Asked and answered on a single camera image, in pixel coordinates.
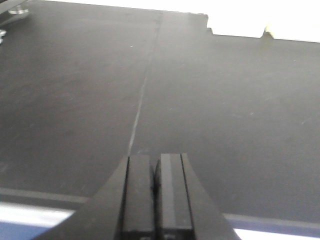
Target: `black table surface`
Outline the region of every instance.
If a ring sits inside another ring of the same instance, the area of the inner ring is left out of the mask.
[[[90,197],[133,135],[131,154],[188,153],[225,213],[320,223],[319,43],[212,35],[202,14],[29,8],[1,27],[1,188]]]

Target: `blue surface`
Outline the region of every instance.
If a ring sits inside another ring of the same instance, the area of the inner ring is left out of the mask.
[[[46,230],[46,227],[0,222],[0,240],[30,240]]]

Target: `black plastic part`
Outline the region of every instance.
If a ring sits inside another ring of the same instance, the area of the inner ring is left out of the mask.
[[[124,205],[123,240],[154,239],[153,184],[154,176],[149,157],[131,156]]]
[[[181,155],[196,240],[240,240],[201,185],[187,154]]]
[[[123,220],[128,158],[107,183],[71,217],[34,240],[118,240]]]
[[[157,236],[163,240],[193,240],[193,228],[179,154],[162,154],[156,168]]]

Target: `black tabletop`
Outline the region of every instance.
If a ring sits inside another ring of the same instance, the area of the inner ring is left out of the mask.
[[[91,197],[122,156],[187,153],[225,213],[320,223],[320,45],[202,14],[31,1],[2,26],[0,188]]]

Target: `white wall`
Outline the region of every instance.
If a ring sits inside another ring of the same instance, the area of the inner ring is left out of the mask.
[[[320,0],[56,0],[57,2],[202,13],[213,34],[320,43]]]

